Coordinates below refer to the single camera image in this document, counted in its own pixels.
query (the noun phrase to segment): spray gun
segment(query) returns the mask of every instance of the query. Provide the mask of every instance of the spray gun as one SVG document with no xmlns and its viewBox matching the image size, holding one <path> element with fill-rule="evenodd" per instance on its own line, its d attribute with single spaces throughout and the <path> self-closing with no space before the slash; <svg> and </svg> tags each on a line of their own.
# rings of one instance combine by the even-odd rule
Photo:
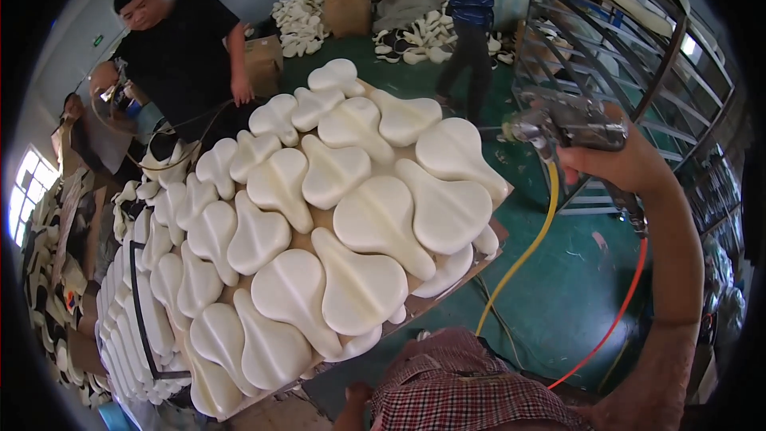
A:
<svg viewBox="0 0 766 431">
<path fill-rule="evenodd" d="M 555 158 L 551 142 L 565 148 L 603 151 L 620 151 L 625 147 L 627 123 L 624 119 L 608 117 L 599 100 L 534 86 L 524 88 L 521 99 L 534 101 L 535 106 L 515 116 L 510 131 L 517 140 L 531 143 L 545 163 Z M 601 181 L 614 206 L 626 210 L 636 233 L 646 237 L 644 210 L 638 205 L 636 195 L 620 190 L 607 180 Z"/>
</svg>

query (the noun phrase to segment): gray cloth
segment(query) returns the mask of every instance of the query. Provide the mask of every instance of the gray cloth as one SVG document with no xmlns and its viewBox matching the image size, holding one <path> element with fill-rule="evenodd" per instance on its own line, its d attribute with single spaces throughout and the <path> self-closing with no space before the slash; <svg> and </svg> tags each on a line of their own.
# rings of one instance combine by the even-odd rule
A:
<svg viewBox="0 0 766 431">
<path fill-rule="evenodd" d="M 380 19 L 372 24 L 372 33 L 406 29 L 425 14 L 440 9 L 443 2 L 444 0 L 381 0 L 377 9 Z"/>
</svg>

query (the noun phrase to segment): trousers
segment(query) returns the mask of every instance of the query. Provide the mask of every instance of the trousers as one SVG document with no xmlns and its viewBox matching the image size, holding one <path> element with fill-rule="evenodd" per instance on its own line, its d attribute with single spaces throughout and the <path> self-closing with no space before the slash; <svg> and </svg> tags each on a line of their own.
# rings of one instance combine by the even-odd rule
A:
<svg viewBox="0 0 766 431">
<path fill-rule="evenodd" d="M 480 122 L 480 112 L 486 92 L 492 85 L 492 58 L 486 44 L 486 28 L 455 20 L 457 44 L 452 57 L 446 62 L 436 81 L 436 93 L 449 97 L 452 85 L 466 67 L 471 68 L 468 82 L 466 113 L 469 121 Z"/>
</svg>

